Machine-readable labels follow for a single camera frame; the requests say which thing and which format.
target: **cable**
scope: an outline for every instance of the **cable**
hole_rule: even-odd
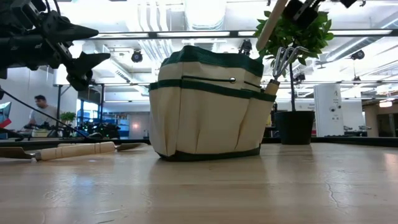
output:
[[[47,6],[47,12],[50,13],[51,12],[51,8],[50,8],[49,0],[45,0],[45,5]]]
[[[42,115],[44,115],[44,116],[46,116],[46,117],[52,118],[53,120],[55,120],[55,121],[57,121],[57,122],[59,122],[59,123],[65,125],[67,128],[76,131],[77,133],[79,133],[80,135],[82,135],[82,136],[84,137],[84,139],[86,139],[86,140],[89,139],[89,137],[85,136],[82,132],[80,132],[80,131],[77,130],[76,128],[73,128],[73,127],[71,127],[71,126],[65,124],[64,122],[62,122],[62,121],[60,121],[60,120],[58,120],[58,119],[56,119],[56,118],[53,118],[53,117],[51,117],[50,115],[48,115],[48,114],[46,114],[46,113],[43,113],[43,112],[39,111],[38,109],[35,109],[35,108],[32,107],[32,106],[29,106],[28,104],[22,102],[21,100],[18,100],[18,98],[16,98],[15,96],[12,96],[10,93],[8,93],[6,90],[2,89],[1,87],[0,87],[0,91],[4,92],[7,96],[9,96],[9,97],[11,97],[12,99],[16,100],[18,103],[20,103],[20,104],[22,104],[22,105],[24,105],[24,106],[27,106],[28,108],[30,108],[30,109],[32,109],[32,110],[34,110],[34,111],[36,111],[36,112],[39,112],[39,113],[41,113]]]
[[[57,8],[58,14],[61,16],[61,10],[60,10],[60,6],[58,5],[58,1],[57,0],[53,0],[53,1],[54,1],[54,4],[55,4],[55,7]]]

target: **green leaves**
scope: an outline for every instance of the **green leaves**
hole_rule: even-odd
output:
[[[266,18],[257,20],[259,24],[256,27],[257,31],[254,36],[259,37],[270,14],[270,11],[264,11]],[[334,35],[329,32],[330,28],[331,20],[328,19],[327,12],[319,11],[317,19],[304,30],[291,23],[284,16],[281,16],[266,46],[259,51],[259,54],[267,60],[272,60],[271,66],[273,67],[280,47],[302,46],[308,49],[309,52],[299,52],[294,60],[298,60],[302,65],[305,65],[306,58],[318,58],[318,54],[322,54],[322,48],[328,45],[327,41],[334,38]]]
[[[264,11],[264,15],[268,18],[271,15],[270,11]]]
[[[300,62],[302,65],[307,65],[304,58],[298,58],[298,62]]]

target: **bag pocket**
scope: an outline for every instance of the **bag pocket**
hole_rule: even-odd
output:
[[[233,152],[251,93],[182,81],[177,150],[191,154]]]
[[[259,147],[266,129],[275,95],[252,91],[248,109],[239,130],[235,151],[247,151]]]
[[[181,80],[162,80],[149,86],[149,139],[154,150],[171,156],[177,144],[180,117]]]

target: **wood grain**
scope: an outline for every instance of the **wood grain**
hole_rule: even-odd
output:
[[[398,151],[312,144],[165,162],[150,146],[0,159],[1,223],[398,223]]]

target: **garden tool handle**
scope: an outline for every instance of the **garden tool handle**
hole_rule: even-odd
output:
[[[107,152],[114,152],[113,142],[77,144],[76,146],[63,146],[51,149],[43,149],[40,152],[36,152],[35,156],[38,161],[48,161],[52,159],[85,156]]]
[[[272,10],[271,15],[269,16],[266,25],[264,26],[264,28],[262,28],[260,37],[257,40],[256,48],[258,51],[262,50],[266,46],[268,39],[271,36],[272,31],[274,30],[280,15],[282,15],[285,9],[286,3],[287,0],[278,0],[276,2],[274,9]]]

